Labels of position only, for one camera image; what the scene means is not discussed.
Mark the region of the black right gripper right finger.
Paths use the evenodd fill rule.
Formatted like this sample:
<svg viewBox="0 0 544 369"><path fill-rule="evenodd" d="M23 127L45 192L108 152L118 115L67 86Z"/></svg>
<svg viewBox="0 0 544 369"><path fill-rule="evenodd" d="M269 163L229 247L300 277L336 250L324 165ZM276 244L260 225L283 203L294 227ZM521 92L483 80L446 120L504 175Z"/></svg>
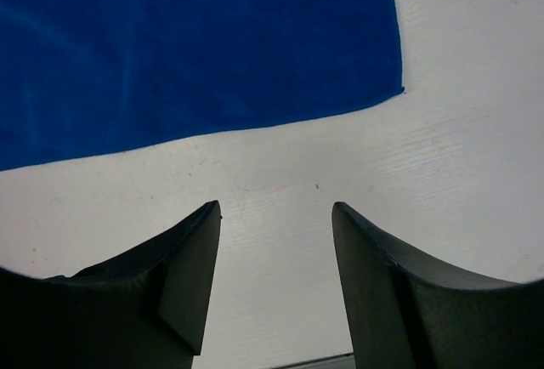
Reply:
<svg viewBox="0 0 544 369"><path fill-rule="evenodd" d="M542 281L446 263L344 202L331 215L358 368L542 367Z"/></svg>

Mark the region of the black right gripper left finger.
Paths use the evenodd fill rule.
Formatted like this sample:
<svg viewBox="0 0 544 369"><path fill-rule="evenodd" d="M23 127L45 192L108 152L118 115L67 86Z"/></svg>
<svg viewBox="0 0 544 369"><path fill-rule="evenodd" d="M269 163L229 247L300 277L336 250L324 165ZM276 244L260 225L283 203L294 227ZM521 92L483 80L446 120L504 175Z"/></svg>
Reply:
<svg viewBox="0 0 544 369"><path fill-rule="evenodd" d="M4 368L189 368L201 353L221 209L74 276L1 272Z"/></svg>

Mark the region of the royal blue towel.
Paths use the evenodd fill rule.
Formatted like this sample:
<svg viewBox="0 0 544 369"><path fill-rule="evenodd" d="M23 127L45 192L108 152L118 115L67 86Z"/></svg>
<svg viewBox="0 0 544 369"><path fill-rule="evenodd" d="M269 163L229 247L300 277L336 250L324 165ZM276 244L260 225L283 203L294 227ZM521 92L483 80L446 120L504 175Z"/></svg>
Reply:
<svg viewBox="0 0 544 369"><path fill-rule="evenodd" d="M4 170L402 91L394 0L1 0Z"/></svg>

